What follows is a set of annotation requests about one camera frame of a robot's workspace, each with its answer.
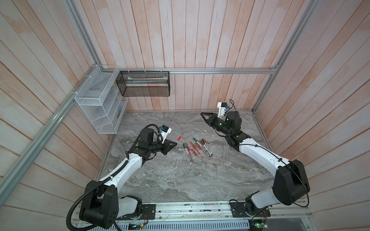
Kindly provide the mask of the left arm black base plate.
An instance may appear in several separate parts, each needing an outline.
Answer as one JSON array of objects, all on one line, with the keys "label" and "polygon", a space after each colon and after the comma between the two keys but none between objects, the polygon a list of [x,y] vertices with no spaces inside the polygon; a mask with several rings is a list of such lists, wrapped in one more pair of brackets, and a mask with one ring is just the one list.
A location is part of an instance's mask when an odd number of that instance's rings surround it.
[{"label": "left arm black base plate", "polygon": [[128,220],[128,221],[144,221],[147,219],[154,219],[156,213],[156,204],[142,204],[132,214],[127,214],[121,217],[117,217],[117,220]]}]

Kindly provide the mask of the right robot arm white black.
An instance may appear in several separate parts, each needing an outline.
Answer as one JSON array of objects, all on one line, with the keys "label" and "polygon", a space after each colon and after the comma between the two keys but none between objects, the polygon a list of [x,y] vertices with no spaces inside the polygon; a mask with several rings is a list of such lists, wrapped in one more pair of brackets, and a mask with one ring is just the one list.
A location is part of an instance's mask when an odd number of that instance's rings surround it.
[{"label": "right robot arm white black", "polygon": [[255,192],[245,199],[248,215],[258,215],[276,204],[290,206],[304,195],[308,195],[310,186],[303,163],[273,153],[244,133],[237,111],[227,112],[225,119],[221,119],[216,113],[202,112],[200,115],[210,127],[220,132],[232,148],[258,162],[274,177],[271,188]]}]

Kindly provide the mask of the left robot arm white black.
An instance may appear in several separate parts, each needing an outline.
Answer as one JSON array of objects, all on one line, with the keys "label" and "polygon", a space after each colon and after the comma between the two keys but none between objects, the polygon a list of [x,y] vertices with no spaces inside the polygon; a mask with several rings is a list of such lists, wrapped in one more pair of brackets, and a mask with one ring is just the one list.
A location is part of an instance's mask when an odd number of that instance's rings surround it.
[{"label": "left robot arm white black", "polygon": [[167,155],[177,146],[176,142],[166,138],[171,131],[171,128],[165,125],[145,126],[131,148],[126,151],[124,160],[101,180],[90,181],[86,185],[84,194],[77,199],[67,213],[67,228],[71,231],[78,230],[71,221],[72,214],[78,205],[81,206],[79,219],[90,224],[83,228],[84,231],[97,226],[104,229],[116,226],[116,220],[126,215],[141,217],[142,199],[130,195],[119,198],[118,193],[146,161],[153,159],[158,152]]}]

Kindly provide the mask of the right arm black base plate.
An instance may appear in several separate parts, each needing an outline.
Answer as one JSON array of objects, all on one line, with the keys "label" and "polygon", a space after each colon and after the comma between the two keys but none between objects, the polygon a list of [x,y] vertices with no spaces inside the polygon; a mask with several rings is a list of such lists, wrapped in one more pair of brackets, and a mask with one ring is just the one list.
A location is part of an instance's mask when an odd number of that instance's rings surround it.
[{"label": "right arm black base plate", "polygon": [[[231,200],[229,201],[229,206],[230,206],[230,209],[231,209],[231,212],[232,212],[232,216],[234,218],[246,218],[246,217],[249,217],[249,218],[252,218],[253,215],[249,215],[246,210],[245,210],[245,202],[237,202],[236,200]],[[271,216],[271,213],[269,211],[269,209],[265,209],[264,211],[262,211],[260,214],[257,214],[255,216],[255,218],[257,217],[270,217]]]}]

